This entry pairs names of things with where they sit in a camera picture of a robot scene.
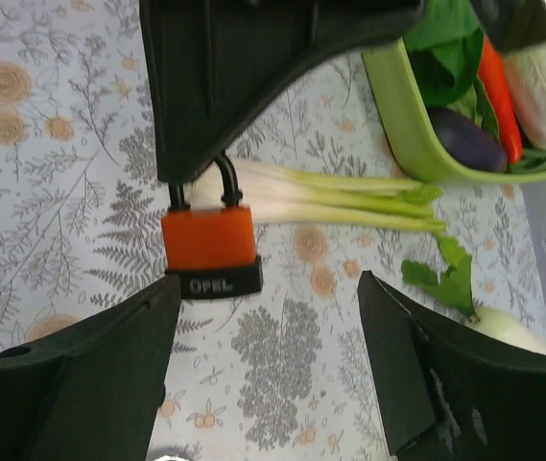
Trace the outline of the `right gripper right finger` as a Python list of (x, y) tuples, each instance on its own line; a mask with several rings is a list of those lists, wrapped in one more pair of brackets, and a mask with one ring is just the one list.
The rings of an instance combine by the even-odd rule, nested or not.
[(390, 455), (546, 461), (546, 355), (464, 327), (371, 272), (358, 299)]

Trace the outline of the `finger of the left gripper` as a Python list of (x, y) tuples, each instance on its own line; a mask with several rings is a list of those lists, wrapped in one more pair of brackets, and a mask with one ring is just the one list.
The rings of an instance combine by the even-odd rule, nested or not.
[(148, 0), (139, 12), (157, 177), (190, 182), (294, 81), (345, 52), (397, 41), (425, 4)]

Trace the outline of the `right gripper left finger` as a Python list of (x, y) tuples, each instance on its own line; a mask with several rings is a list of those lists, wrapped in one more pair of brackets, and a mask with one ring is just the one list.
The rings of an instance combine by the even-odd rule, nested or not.
[(180, 304), (166, 276), (114, 307), (0, 352), (0, 460), (143, 460)]

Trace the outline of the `orange padlock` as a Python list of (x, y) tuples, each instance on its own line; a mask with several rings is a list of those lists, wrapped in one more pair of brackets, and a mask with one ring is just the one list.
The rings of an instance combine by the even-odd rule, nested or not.
[(257, 253), (251, 211), (232, 161), (215, 159), (223, 186), (222, 207), (193, 209), (183, 186), (169, 186), (170, 206), (161, 219), (168, 275), (180, 283), (188, 301), (240, 298), (263, 287), (262, 259)]

